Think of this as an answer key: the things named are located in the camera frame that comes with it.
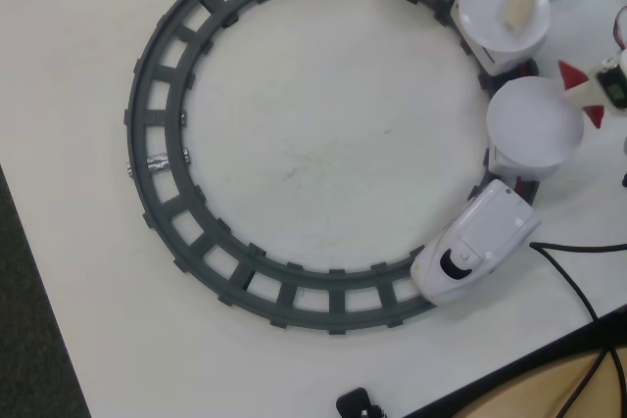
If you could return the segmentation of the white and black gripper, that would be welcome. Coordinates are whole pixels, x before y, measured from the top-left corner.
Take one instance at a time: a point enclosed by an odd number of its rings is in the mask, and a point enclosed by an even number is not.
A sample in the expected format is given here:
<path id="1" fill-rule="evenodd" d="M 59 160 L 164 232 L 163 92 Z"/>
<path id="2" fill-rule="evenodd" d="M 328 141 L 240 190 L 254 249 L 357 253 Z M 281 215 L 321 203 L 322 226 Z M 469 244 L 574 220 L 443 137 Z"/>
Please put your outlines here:
<path id="1" fill-rule="evenodd" d="M 596 77 L 577 85 L 565 79 L 564 86 L 564 103 L 571 108 L 606 107 L 608 101 L 613 109 L 625 109 L 626 51 L 604 60 Z"/>

